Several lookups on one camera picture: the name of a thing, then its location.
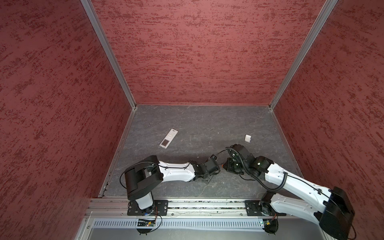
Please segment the white battery cover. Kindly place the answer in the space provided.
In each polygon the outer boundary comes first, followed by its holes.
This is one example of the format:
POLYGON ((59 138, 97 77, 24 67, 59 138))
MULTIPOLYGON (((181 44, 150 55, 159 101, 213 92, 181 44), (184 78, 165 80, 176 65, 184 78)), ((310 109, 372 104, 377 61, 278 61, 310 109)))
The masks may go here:
POLYGON ((252 139, 252 136, 250 136, 250 135, 245 135, 245 142, 246 142, 246 143, 250 143, 250 142, 251 142, 251 139, 252 139))

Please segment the white remote with screen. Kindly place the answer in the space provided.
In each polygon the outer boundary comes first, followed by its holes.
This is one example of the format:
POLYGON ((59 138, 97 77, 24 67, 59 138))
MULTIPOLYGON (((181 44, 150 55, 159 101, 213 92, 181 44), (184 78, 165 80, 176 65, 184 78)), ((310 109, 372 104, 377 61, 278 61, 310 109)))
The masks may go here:
POLYGON ((162 142, 160 143, 160 147, 167 149, 177 134, 178 134, 177 130, 171 129, 168 132, 168 134, 165 136, 165 138, 162 140, 162 142))

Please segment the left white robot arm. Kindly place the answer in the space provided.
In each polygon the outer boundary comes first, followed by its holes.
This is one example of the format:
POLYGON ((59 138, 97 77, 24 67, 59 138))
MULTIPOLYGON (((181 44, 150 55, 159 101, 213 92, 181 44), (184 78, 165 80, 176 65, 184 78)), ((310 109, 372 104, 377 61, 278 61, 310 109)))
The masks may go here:
POLYGON ((200 164, 195 161, 183 164, 166 163, 152 155, 126 168, 119 181, 127 191, 128 200, 137 204, 139 210, 146 214, 156 207, 152 191, 159 184, 206 180, 219 174, 220 171, 215 155, 200 164))

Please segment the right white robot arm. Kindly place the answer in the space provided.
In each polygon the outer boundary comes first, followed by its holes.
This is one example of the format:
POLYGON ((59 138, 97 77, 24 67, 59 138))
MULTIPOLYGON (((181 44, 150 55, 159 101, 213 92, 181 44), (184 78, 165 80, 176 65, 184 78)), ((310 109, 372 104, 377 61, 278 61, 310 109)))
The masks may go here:
POLYGON ((307 181, 266 157, 254 157, 242 145, 226 151, 229 157, 223 168, 227 172, 247 175, 267 190, 259 202, 265 215, 274 212, 307 220, 336 240, 349 240, 350 232, 356 232, 355 211, 343 189, 307 181))

